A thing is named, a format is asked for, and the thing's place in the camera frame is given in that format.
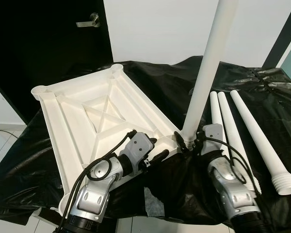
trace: door lock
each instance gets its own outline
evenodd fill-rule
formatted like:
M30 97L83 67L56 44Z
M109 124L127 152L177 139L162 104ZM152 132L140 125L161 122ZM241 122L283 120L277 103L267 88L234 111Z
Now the door lock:
M100 21L99 21L99 15L97 13L92 13L89 17L91 21L88 22L77 22L77 27L78 28L83 28L83 27L95 27L98 28L100 27Z

